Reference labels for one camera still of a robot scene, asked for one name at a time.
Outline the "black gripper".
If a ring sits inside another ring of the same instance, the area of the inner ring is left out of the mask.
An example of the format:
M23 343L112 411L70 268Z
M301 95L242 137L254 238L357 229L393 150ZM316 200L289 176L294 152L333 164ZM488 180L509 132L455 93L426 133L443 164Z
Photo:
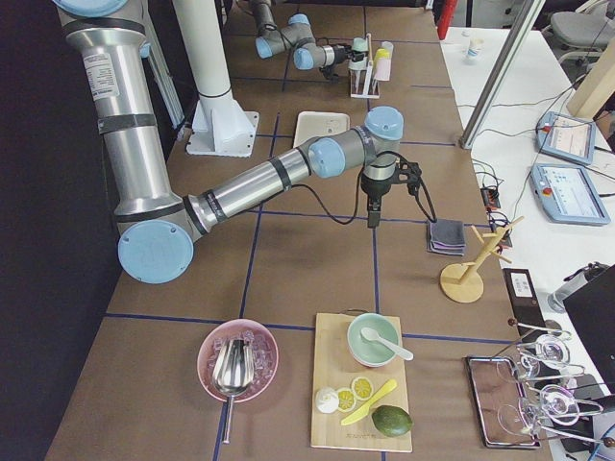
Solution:
M333 49L333 62L331 64L331 76L337 77L335 73L335 67L343 63L344 61L351 60L353 58L352 46L349 44L334 44Z

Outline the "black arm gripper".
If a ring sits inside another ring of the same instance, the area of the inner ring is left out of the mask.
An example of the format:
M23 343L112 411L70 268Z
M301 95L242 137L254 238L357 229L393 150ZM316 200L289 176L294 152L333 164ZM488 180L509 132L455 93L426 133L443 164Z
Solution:
M410 196L418 198L422 183L422 170L416 162L384 160L369 165L361 174L360 186L367 195L367 227L378 226L378 211L382 197L393 184L405 184Z

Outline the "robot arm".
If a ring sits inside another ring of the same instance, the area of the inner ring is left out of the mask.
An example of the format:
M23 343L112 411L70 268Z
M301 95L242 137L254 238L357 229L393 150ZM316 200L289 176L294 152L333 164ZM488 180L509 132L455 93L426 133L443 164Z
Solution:
M365 51L346 44L318 46L308 18L301 13L291 16L288 26L280 30L269 1L251 1L249 5L258 26L258 54L263 59L290 48L297 68L310 70L317 66L324 75L330 76L336 64L367 56ZM312 174L326 179L357 166L365 168L376 159L375 141L375 133L365 126L310 138L291 151L245 172L239 180L239 209L244 211L294 187L301 187L301 180Z
M235 100L217 11L210 1L178 1L174 11L199 93L191 137L166 156L143 70L154 47L144 1L60 1L66 41L82 56L98 132L119 193L114 212L123 270L166 283L188 268L196 242L230 218L303 185L357 169L375 227L381 198L404 185L417 202L427 188L419 166L399 152L402 114L371 109L342 133L312 137L279 156L250 157L258 115Z

